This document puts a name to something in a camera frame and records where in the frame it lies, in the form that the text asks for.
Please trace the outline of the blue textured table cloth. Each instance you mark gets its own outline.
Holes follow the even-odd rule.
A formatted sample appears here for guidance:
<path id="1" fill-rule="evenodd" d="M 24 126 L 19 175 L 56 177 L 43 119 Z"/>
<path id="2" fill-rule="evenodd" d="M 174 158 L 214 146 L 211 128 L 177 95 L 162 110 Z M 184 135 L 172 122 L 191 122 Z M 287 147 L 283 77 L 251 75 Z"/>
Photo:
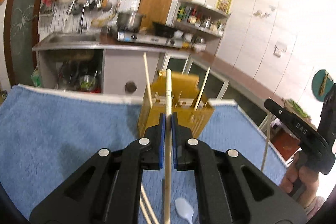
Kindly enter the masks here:
<path id="1" fill-rule="evenodd" d="M 137 138 L 139 105 L 86 101 L 12 88 L 1 105 L 1 184 L 28 218 L 43 199 L 102 148 Z M 280 184 L 286 166 L 236 105 L 218 105 L 200 136 L 212 149 L 238 150 Z"/>

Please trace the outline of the brown framed glass door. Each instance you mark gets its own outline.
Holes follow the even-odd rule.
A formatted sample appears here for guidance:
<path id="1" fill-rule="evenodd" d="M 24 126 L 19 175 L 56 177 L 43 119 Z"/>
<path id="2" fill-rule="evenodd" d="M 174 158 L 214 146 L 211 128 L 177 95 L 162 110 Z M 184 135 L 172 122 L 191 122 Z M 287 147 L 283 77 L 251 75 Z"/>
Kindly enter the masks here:
<path id="1" fill-rule="evenodd" d="M 37 65 L 32 52 L 38 42 L 41 0 L 7 0 L 3 46 L 9 82 L 32 85 L 31 75 Z"/>

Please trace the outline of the kitchen counter with cabinets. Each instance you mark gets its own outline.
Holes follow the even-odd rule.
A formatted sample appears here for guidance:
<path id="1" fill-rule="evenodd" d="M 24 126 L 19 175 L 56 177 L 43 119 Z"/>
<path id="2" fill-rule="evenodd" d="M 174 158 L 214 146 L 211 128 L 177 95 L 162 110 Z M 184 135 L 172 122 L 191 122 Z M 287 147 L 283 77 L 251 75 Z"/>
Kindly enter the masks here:
<path id="1" fill-rule="evenodd" d="M 209 99 L 233 99 L 260 125 L 266 115 L 264 101 L 281 97 L 267 89 L 229 63 L 203 51 L 155 46 L 151 44 L 122 43 L 112 36 L 99 35 L 100 45 L 94 50 L 100 65 L 100 87 L 104 94 L 142 97 L 145 94 L 146 77 L 143 53 L 147 54 L 150 81 L 155 81 L 159 71 L 170 69 L 174 72 L 199 76 L 202 85 L 208 67 L 211 67 L 205 95 Z M 52 61 L 45 53 L 36 53 L 37 64 L 44 88 L 55 88 L 60 65 L 64 61 Z"/>

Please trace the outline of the light blue plastic spoon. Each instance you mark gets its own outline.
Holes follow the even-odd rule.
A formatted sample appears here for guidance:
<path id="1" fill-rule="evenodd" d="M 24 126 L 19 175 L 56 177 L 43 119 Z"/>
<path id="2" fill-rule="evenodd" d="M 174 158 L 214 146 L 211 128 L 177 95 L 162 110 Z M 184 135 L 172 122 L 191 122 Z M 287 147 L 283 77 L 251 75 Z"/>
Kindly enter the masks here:
<path id="1" fill-rule="evenodd" d="M 193 224 L 194 210 L 185 198 L 179 197 L 175 200 L 175 209 L 181 218 L 186 220 L 189 224 Z"/>

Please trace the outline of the white wall switch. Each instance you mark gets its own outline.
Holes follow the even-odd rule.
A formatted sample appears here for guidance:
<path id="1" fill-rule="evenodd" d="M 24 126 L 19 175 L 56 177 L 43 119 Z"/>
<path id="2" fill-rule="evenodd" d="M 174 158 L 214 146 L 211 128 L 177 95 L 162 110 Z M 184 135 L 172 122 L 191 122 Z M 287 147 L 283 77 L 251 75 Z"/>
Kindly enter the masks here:
<path id="1" fill-rule="evenodd" d="M 277 41 L 276 44 L 275 44 L 275 46 L 274 46 L 273 54 L 274 54 L 276 57 L 280 58 L 281 55 L 282 55 L 284 52 L 286 52 L 286 50 L 287 50 L 287 46 L 286 46 L 286 44 L 284 44 L 284 43 L 282 43 L 282 42 L 280 42 L 280 41 Z"/>

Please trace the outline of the red box with plastic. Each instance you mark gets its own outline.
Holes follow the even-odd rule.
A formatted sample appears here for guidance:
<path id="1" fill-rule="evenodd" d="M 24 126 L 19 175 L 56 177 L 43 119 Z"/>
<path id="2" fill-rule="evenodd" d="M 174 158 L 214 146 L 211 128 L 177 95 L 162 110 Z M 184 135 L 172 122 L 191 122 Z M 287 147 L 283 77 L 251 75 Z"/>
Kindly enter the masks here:
<path id="1" fill-rule="evenodd" d="M 293 99 L 280 99 L 275 102 L 307 123 L 311 123 L 311 117 Z M 285 161 L 291 159 L 299 149 L 299 140 L 278 118 L 273 118 L 270 124 L 270 141 Z"/>

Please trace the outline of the chrome faucet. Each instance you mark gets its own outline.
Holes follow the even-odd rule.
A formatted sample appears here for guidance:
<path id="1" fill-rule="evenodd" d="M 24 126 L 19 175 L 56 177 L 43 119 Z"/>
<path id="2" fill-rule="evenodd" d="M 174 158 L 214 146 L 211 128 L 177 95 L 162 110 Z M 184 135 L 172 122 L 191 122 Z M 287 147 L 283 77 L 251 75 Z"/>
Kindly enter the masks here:
<path id="1" fill-rule="evenodd" d="M 78 8 L 79 12 L 76 13 L 76 15 L 80 16 L 77 32 L 78 34 L 81 34 L 83 30 L 87 29 L 87 25 L 84 25 L 83 23 L 85 8 L 87 7 L 87 0 L 72 0 L 72 2 L 70 3 L 70 5 L 68 6 L 66 10 L 66 15 L 71 15 L 75 6 L 79 7 Z"/>

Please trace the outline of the steel gas stove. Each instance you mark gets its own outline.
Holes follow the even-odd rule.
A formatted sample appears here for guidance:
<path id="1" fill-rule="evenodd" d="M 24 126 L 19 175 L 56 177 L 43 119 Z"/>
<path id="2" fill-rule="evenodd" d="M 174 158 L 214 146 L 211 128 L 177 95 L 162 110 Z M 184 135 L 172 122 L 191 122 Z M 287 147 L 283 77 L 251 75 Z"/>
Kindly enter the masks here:
<path id="1" fill-rule="evenodd" d="M 151 44 L 155 46 L 182 48 L 183 41 L 175 38 L 165 38 L 155 35 L 118 31 L 116 40 L 123 43 Z"/>

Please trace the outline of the wooden cutting board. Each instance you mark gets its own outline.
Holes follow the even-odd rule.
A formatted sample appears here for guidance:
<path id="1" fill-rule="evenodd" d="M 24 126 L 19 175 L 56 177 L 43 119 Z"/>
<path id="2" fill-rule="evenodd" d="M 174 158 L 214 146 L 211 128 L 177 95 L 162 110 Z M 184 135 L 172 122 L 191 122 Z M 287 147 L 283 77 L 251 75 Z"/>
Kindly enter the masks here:
<path id="1" fill-rule="evenodd" d="M 165 24 L 172 0 L 140 0 L 138 13 L 144 15 L 140 30 L 151 30 L 153 22 Z"/>

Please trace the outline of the steel pot with lid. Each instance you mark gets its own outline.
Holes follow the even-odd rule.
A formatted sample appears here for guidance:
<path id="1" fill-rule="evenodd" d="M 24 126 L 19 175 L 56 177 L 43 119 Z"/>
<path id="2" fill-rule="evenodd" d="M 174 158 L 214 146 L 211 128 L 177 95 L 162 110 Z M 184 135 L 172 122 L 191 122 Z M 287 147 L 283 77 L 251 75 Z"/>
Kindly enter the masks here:
<path id="1" fill-rule="evenodd" d="M 129 31 L 129 32 L 139 32 L 143 15 L 136 11 L 123 11 L 118 13 L 117 17 L 117 30 L 118 31 Z"/>

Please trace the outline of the white corner shelf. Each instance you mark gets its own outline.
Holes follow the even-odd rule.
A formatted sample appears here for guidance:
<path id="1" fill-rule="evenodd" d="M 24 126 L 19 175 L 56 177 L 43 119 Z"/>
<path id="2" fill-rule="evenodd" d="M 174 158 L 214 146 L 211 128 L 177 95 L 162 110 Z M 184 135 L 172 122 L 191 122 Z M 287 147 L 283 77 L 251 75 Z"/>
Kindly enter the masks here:
<path id="1" fill-rule="evenodd" d="M 223 37 L 231 14 L 198 2 L 177 0 L 171 24 L 180 31 L 211 41 Z"/>

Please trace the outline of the wooden chopstick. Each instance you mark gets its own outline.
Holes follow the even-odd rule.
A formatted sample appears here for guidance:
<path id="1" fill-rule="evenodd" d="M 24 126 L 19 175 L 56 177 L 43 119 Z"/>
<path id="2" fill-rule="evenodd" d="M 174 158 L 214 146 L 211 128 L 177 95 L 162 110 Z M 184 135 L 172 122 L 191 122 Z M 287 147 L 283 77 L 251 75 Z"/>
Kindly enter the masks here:
<path id="1" fill-rule="evenodd" d="M 141 185 L 141 195 L 139 198 L 139 205 L 146 223 L 148 224 L 155 223 L 149 208 L 150 202 L 148 201 L 147 195 L 145 193 L 145 188 L 143 187 L 143 185 Z"/>
<path id="2" fill-rule="evenodd" d="M 204 91 L 204 88 L 206 86 L 206 82 L 207 82 L 207 79 L 208 79 L 208 76 L 209 76 L 209 73 L 210 73 L 210 70 L 211 70 L 211 67 L 208 67 L 207 71 L 206 71 L 206 74 L 205 74 L 205 78 L 203 80 L 203 83 L 202 83 L 202 86 L 201 86 L 201 89 L 200 89 L 200 92 L 199 92 L 199 95 L 198 95 L 198 98 L 197 98 L 197 101 L 195 103 L 195 106 L 194 106 L 194 110 L 196 111 L 198 106 L 199 106 L 199 103 L 201 101 L 201 98 L 202 98 L 202 94 L 203 94 L 203 91 Z"/>
<path id="3" fill-rule="evenodd" d="M 151 84 L 150 84 L 150 79 L 149 79 L 149 68 L 148 68 L 148 63 L 147 63 L 146 52 L 143 53 L 143 62 L 144 62 L 144 65 L 145 65 L 147 96 L 148 96 L 148 99 L 149 99 L 150 108 L 152 108 L 153 107 L 153 100 L 152 100 L 152 96 L 151 96 Z"/>
<path id="4" fill-rule="evenodd" d="M 269 112 L 266 117 L 266 139 L 265 139 L 265 148 L 264 153 L 262 157 L 262 163 L 261 163 L 261 171 L 264 172 L 265 162 L 266 162 L 266 156 L 268 152 L 268 145 L 270 141 L 270 123 L 272 121 L 272 114 Z"/>
<path id="5" fill-rule="evenodd" d="M 171 113 L 172 113 L 172 82 L 171 70 L 166 71 L 166 135 L 165 135 L 165 181 L 164 181 L 164 217 L 163 223 L 170 224 L 171 212 L 171 163 L 172 163 L 172 137 L 171 137 Z"/>
<path id="6" fill-rule="evenodd" d="M 154 221 L 155 221 L 155 224 L 159 224 L 159 221 L 158 221 L 158 218 L 157 218 L 157 216 L 155 215 L 155 212 L 154 212 L 154 210 L 153 210 L 153 208 L 152 208 L 152 206 L 151 206 L 151 203 L 150 203 L 150 205 L 149 205 L 149 208 L 150 208 L 150 212 L 152 213 L 152 217 L 154 218 Z"/>

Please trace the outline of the steel kitchen sink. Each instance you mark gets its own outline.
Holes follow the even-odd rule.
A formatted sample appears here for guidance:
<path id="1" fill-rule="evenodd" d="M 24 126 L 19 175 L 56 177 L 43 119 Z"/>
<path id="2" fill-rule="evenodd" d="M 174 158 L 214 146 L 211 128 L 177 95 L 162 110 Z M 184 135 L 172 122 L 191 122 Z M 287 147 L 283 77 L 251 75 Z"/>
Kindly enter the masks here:
<path id="1" fill-rule="evenodd" d="M 46 36 L 33 52 L 45 53 L 52 61 L 89 61 L 100 45 L 98 34 L 59 34 Z"/>

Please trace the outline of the black wok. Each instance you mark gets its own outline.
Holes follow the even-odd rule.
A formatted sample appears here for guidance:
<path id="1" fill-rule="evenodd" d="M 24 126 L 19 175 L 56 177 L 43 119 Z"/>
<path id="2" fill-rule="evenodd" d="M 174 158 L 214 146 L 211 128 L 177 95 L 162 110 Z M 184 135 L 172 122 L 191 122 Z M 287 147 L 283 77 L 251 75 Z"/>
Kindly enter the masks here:
<path id="1" fill-rule="evenodd" d="M 158 22 L 152 22 L 155 36 L 173 38 L 177 29 Z"/>

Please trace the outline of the teal round wall plate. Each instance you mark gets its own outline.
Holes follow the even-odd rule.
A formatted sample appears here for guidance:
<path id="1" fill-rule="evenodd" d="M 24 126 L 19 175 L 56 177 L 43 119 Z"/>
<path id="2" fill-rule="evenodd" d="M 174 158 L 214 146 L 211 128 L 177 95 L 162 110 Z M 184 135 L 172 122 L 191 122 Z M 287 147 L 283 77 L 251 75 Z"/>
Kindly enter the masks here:
<path id="1" fill-rule="evenodd" d="M 313 77 L 311 82 L 311 90 L 316 100 L 323 102 L 325 96 L 334 84 L 331 75 L 325 70 L 319 70 Z"/>

